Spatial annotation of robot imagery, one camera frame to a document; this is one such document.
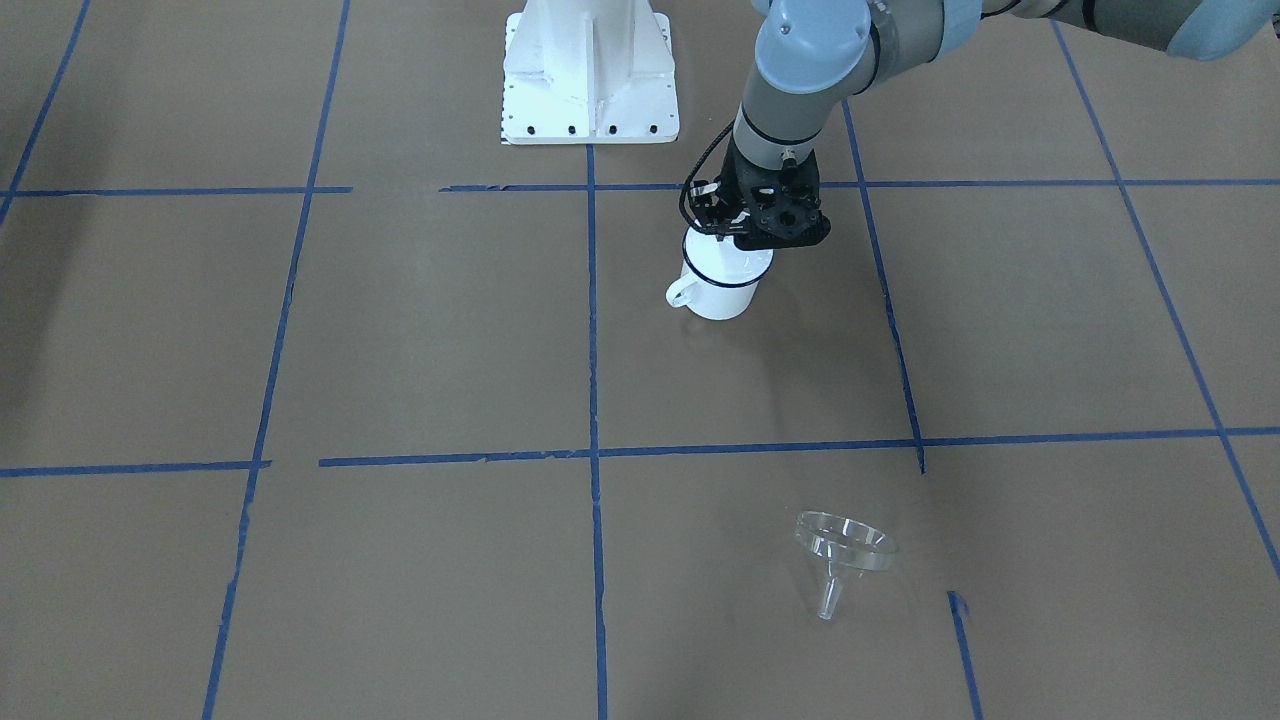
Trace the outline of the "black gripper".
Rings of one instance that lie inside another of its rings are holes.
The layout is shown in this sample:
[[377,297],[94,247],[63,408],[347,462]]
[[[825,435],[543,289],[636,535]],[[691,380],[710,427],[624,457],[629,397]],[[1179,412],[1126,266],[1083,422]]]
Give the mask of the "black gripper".
[[742,251],[800,249],[822,242],[831,231],[820,210],[820,172],[813,152],[780,169],[759,167],[731,138],[719,174],[696,178],[701,158],[686,178],[686,223],[732,241]]

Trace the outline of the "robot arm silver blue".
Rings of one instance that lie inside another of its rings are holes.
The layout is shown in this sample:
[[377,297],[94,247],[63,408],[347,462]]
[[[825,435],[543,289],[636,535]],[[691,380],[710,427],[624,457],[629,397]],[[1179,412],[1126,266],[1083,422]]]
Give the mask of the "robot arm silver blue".
[[1212,61],[1265,24],[1275,1],[759,1],[753,65],[714,179],[690,173],[678,196],[687,227],[742,251],[820,243],[815,142],[847,97],[937,61],[983,20],[1059,20],[1169,56]]

